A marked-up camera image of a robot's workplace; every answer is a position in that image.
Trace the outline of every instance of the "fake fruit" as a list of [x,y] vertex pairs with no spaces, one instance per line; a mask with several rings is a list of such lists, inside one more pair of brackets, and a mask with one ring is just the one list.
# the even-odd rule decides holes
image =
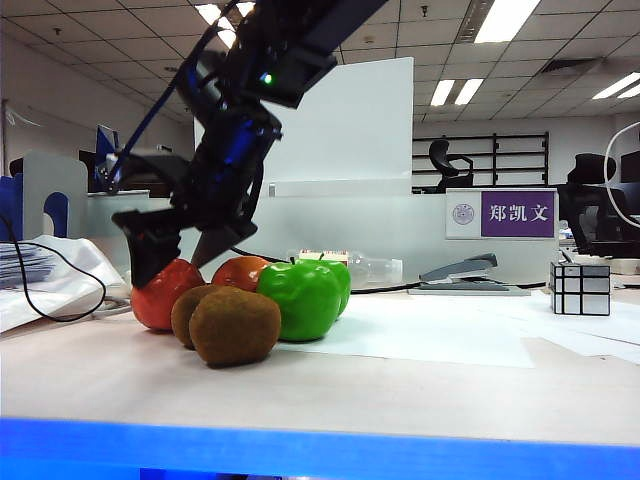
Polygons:
[[181,258],[173,260],[144,288],[131,290],[131,309],[144,326],[171,330],[171,309],[187,290],[204,284],[200,271]]
[[349,303],[349,296],[351,295],[351,275],[349,274],[349,269],[344,263],[338,262],[336,260],[296,260],[296,263],[304,264],[308,262],[321,262],[320,265],[323,265],[331,270],[338,279],[338,283],[340,284],[340,308],[338,309],[338,316],[342,315],[344,309],[347,308],[347,303]]
[[214,367],[263,360],[279,333],[278,305],[264,295],[233,287],[205,296],[189,321],[196,352]]
[[280,307],[280,339],[308,341],[323,337],[340,311],[341,285],[321,261],[273,263],[262,271],[258,293]]
[[269,264],[264,258],[252,255],[232,258],[218,268],[211,283],[255,292],[260,273]]
[[219,285],[202,285],[195,287],[180,295],[180,298],[173,304],[173,308],[171,309],[171,328],[176,338],[188,349],[194,349],[191,335],[189,335],[189,321],[191,320],[193,311],[200,303],[200,300],[210,293],[217,292],[221,288]]

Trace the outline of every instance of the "white bag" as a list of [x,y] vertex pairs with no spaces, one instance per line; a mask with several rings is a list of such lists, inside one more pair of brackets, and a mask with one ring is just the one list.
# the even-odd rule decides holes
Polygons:
[[[125,282],[109,260],[89,240],[71,240],[41,235],[33,240],[53,248],[81,270],[98,277],[108,295],[122,295]],[[54,254],[55,268],[44,282],[29,284],[29,297],[43,313],[55,317],[75,315],[93,308],[102,287],[93,278],[69,267]],[[22,288],[0,290],[0,333],[37,320],[40,315],[27,303]]]

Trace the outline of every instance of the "kiwi fruit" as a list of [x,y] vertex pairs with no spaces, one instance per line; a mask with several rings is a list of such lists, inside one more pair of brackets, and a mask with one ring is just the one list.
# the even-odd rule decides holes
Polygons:
[[205,296],[215,293],[221,287],[219,285],[202,285],[184,292],[173,304],[171,309],[171,328],[173,334],[189,350],[194,350],[191,336],[189,335],[189,320],[193,311]]
[[270,298],[220,287],[200,300],[189,322],[190,338],[212,367],[263,360],[280,335],[280,308]]

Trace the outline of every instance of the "plastic bottle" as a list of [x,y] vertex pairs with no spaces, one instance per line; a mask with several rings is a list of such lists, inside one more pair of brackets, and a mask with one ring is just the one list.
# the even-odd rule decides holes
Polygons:
[[369,258],[358,251],[312,251],[300,250],[288,256],[298,258],[322,258],[344,262],[351,274],[351,288],[372,288],[378,285],[399,285],[402,283],[402,260],[395,258]]

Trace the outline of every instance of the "stapler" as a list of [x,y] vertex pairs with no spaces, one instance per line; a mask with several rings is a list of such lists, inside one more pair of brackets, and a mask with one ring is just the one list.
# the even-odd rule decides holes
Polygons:
[[498,266],[493,253],[467,258],[420,275],[420,285],[410,289],[414,295],[527,295],[526,290],[490,280],[489,274]]

